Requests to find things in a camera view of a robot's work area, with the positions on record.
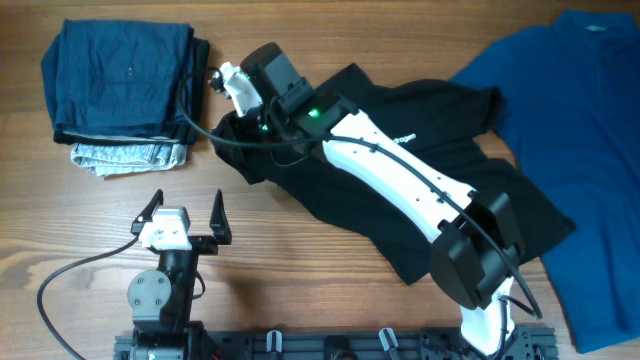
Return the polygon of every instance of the white plastic part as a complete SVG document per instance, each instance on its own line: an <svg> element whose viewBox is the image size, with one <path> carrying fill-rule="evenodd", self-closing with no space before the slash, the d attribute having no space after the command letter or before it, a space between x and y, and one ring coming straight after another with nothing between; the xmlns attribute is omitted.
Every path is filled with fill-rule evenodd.
<svg viewBox="0 0 640 360"><path fill-rule="evenodd" d="M434 170L416 158L402 146L387 137L363 111L347 115L331 133L338 136L362 138L391 151L449 194L461 208L471 203L469 192L473 187L453 180ZM453 221L459 214L448 204L438 201L439 197L409 170L380 152L369 148L336 140L322 144L327 160L364 181L391 204L402 211L424 234L429 242L440 235L438 224L442 220Z"/></svg>
<svg viewBox="0 0 640 360"><path fill-rule="evenodd" d="M462 326L460 327L462 337L485 355L495 353L500 345L500 336L502 334L500 297L509 295L512 284L512 277L506 279L491 295L491 304L484 310L482 308L469 310L465 307L460 307L462 310ZM509 339L514 327L515 324L511 319L511 309L507 306L507 331L509 333L506 339Z"/></svg>
<svg viewBox="0 0 640 360"><path fill-rule="evenodd" d="M140 241L147 249L191 250L189 217L182 206L160 206L140 231Z"/></svg>
<svg viewBox="0 0 640 360"><path fill-rule="evenodd" d="M262 105L262 97L239 66L226 62L220 66L220 72L224 89L231 96L239 117L245 116L250 109Z"/></svg>

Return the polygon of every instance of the dark blue garment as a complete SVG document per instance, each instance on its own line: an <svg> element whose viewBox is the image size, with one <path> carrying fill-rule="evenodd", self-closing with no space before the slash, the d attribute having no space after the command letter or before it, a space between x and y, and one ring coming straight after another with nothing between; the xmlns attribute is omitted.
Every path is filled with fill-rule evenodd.
<svg viewBox="0 0 640 360"><path fill-rule="evenodd" d="M640 335L640 31L565 12L494 43L454 81L498 87L495 130L577 225L542 260L578 351Z"/></svg>
<svg viewBox="0 0 640 360"><path fill-rule="evenodd" d="M65 20L42 60L54 131L165 135L167 126L185 122L175 90L193 70L193 46L188 24Z"/></svg>

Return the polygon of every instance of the wooden table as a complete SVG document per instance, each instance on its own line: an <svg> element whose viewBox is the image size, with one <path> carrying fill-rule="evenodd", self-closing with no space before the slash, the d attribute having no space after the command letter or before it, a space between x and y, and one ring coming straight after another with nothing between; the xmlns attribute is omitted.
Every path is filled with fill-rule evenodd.
<svg viewBox="0 0 640 360"><path fill-rule="evenodd" d="M626 1L39 2L0 8L0 359L69 358L36 311L38 286L61 266L128 241L133 217L157 188L167 204L188 208L194 234L209 232L215 191L224 192L233 245L201 259L207 293L192 311L209 330L460 323L458 306L429 276L405 286L368 239L315 220L274 184L247 185L207 141L193 147L185 167L172 171L103 180L75 167L69 147L52 141L40 73L64 18L189 22L196 36L213 44L215 64L239 63L276 41L315 85L355 62L374 82L393 86L447 79L493 40L550 23L565 7L640 15L640 4ZM208 94L205 110L211 127L231 103ZM495 136L478 141L490 156L512 160ZM113 337L132 329L129 282L156 264L156 256L136 246L64 274L45 293L48 314L80 353L110 359ZM556 328L562 359L640 358L640 341L578 355L540 261L521 270L542 306L543 323ZM513 315L531 322L518 309Z"/></svg>

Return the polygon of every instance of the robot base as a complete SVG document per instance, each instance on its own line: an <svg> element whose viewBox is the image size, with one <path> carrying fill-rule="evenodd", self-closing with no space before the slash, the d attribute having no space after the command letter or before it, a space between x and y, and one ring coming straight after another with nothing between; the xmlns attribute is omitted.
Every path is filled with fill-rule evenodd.
<svg viewBox="0 0 640 360"><path fill-rule="evenodd" d="M325 360L324 339L343 335L359 360L388 360L377 332L357 333L283 333L282 353L278 360ZM459 328L425 328L395 332L397 354L401 360L476 360L481 359L460 335ZM243 331L210 331L209 336L222 352L220 360L272 360L266 349L266 334ZM116 338L114 360L128 359L131 337ZM517 326L506 344L503 360L558 360L556 336L552 328Z"/></svg>

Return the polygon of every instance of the stack of folded clothes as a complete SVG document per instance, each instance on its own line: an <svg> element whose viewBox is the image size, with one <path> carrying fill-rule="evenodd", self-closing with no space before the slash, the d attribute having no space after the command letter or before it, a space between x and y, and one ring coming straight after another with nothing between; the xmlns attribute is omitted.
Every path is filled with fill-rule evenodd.
<svg viewBox="0 0 640 360"><path fill-rule="evenodd" d="M66 20L42 59L53 140L98 176L183 165L197 135L176 90L208 57L209 42L188 24ZM194 121L203 92L204 72L182 94Z"/></svg>

